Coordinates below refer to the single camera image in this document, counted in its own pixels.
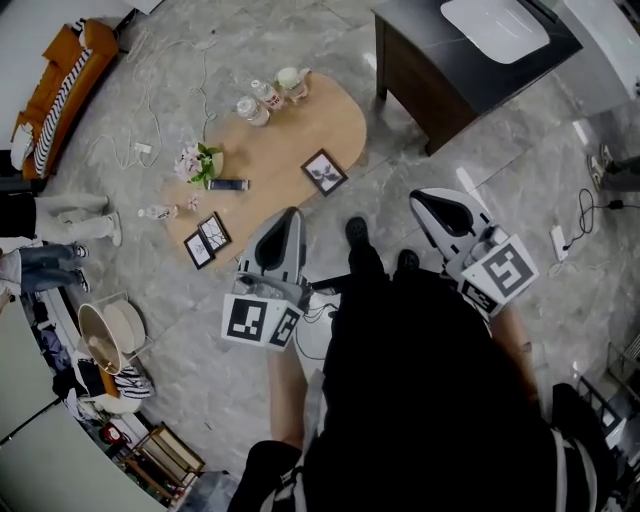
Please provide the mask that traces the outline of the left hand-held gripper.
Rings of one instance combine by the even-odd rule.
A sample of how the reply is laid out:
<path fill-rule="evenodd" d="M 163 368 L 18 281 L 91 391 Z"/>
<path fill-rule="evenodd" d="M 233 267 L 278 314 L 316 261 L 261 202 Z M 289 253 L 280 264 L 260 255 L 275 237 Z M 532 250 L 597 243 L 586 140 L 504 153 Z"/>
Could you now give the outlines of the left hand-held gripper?
<path fill-rule="evenodd" d="M 232 290 L 224 296 L 224 339 L 278 352 L 287 348 L 311 294 L 306 279 L 299 282 L 305 229 L 301 211 L 287 207 L 249 237 L 238 266 L 242 272 L 234 275 Z"/>

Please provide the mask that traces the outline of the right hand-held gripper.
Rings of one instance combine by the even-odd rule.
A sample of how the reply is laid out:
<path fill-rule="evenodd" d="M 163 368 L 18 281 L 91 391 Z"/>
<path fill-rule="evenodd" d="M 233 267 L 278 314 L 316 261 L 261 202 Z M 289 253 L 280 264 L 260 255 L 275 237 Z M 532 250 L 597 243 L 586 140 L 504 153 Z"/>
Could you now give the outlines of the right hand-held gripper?
<path fill-rule="evenodd" d="M 430 244 L 444 259 L 457 291 L 488 317 L 494 317 L 538 277 L 537 267 L 517 235 L 489 225 L 468 249 L 460 241 L 477 236 L 491 222 L 488 211 L 469 194 L 448 188 L 413 190 L 412 213 Z"/>

